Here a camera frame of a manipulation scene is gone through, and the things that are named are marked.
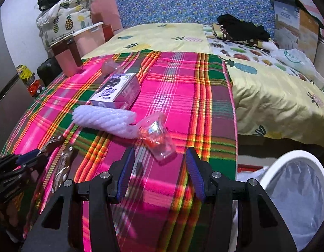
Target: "pink bin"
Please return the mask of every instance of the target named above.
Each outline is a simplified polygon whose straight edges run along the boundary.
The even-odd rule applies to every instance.
[[[103,22],[96,23],[73,34],[81,57],[105,43],[102,24]]]

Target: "metal screw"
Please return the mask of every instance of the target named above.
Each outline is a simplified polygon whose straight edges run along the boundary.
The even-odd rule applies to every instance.
[[[253,178],[249,179],[248,182],[252,186],[256,186],[258,184],[258,181],[256,179],[253,179]]]
[[[212,172],[212,176],[214,178],[220,178],[221,177],[221,173],[219,171],[214,171],[214,172]]]
[[[103,179],[109,178],[109,176],[110,176],[110,174],[107,171],[102,172],[101,175],[100,175],[100,177],[103,178]]]
[[[72,180],[66,180],[65,182],[64,182],[64,186],[71,186],[72,185]]]

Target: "folded black clothes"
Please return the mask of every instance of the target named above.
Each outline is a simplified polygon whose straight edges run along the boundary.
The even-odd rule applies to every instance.
[[[267,42],[270,38],[262,25],[255,26],[252,22],[241,21],[230,14],[220,15],[217,21],[235,41],[259,39]]]

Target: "yellow bed sheet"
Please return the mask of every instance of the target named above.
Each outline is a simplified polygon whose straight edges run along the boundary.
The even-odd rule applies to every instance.
[[[84,58],[143,49],[212,54],[202,25],[168,23],[128,28]],[[274,66],[222,58],[233,62],[226,64],[233,81],[239,134],[291,138],[324,147],[324,93],[314,84]]]

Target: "plaid cloth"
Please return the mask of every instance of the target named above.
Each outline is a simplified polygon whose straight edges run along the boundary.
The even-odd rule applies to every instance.
[[[71,121],[72,110],[89,103],[104,82],[100,67],[112,57],[127,73],[137,74],[142,90],[131,110],[137,121],[156,112],[167,117],[166,127],[176,144],[177,156],[161,164],[141,141],[125,140]],[[40,148],[52,135],[64,134],[66,143],[79,149],[82,162],[75,182],[92,179],[119,160],[135,144],[136,162],[126,197],[113,206],[113,220],[121,251],[197,251],[203,246],[211,206],[194,196],[184,162],[187,147],[234,179],[236,120],[230,78],[215,55],[142,50],[95,57],[84,71],[70,78],[59,76],[17,124],[2,155]],[[35,222],[52,187],[52,172],[64,149],[54,151],[35,191],[28,219]],[[90,252],[88,203],[83,205],[84,248]]]

